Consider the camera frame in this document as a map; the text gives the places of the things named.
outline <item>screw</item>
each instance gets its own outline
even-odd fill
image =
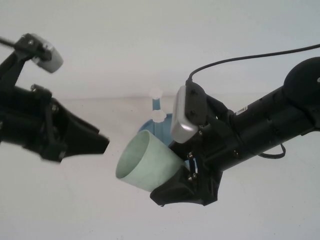
[[[57,107],[57,105],[53,104],[51,110],[52,112],[57,113],[59,111],[59,108]]]
[[[65,151],[60,152],[59,159],[63,159],[65,157],[65,155],[66,155]]]
[[[236,150],[234,150],[233,153],[234,153],[234,155],[235,155],[236,158],[239,157],[239,153],[238,153]]]
[[[30,89],[31,89],[32,92],[35,92],[35,91],[37,90],[37,89],[36,89],[36,85],[33,84],[33,85],[30,87]]]

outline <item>light green cup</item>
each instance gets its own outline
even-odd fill
[[[115,176],[123,182],[152,192],[186,166],[170,148],[148,130],[139,132],[126,146]]]

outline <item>white wall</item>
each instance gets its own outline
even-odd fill
[[[0,36],[37,33],[64,57],[48,75],[28,64],[19,85],[63,99],[173,95],[189,73],[231,57],[320,42],[319,0],[0,0]],[[0,61],[10,53],[0,48]],[[195,76],[212,93],[266,93],[320,50],[228,63]]]
[[[261,96],[215,97],[236,111]],[[224,172],[218,202],[159,207],[147,192],[115,177],[122,150],[150,118],[151,100],[64,103],[111,143],[102,156],[66,158],[60,165],[2,143],[1,240],[319,239],[318,133],[287,142],[283,159],[255,157]],[[172,104],[172,98],[162,101],[167,113]]]

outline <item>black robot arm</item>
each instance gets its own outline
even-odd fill
[[[158,205],[197,203],[218,199],[223,171],[254,156],[272,158],[265,151],[320,129],[320,57],[298,64],[284,85],[238,112],[205,94],[196,83],[186,83],[185,116],[196,133],[169,147],[190,168],[180,170],[150,197]]]
[[[35,34],[22,36],[11,47],[15,51],[0,64],[0,141],[22,146],[55,162],[74,155],[103,154],[108,138],[69,112],[48,89],[15,86],[28,60],[47,72],[58,70],[63,61],[54,47]]]

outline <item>blue object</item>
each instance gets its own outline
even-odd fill
[[[160,98],[152,99],[152,110],[160,110]],[[169,146],[169,144],[173,141],[173,138],[170,134],[171,129],[171,121],[172,121],[172,113],[168,113],[166,118],[162,122],[154,122],[152,119],[147,121],[138,132],[142,130],[148,130],[153,135],[155,135],[161,142],[165,145]]]

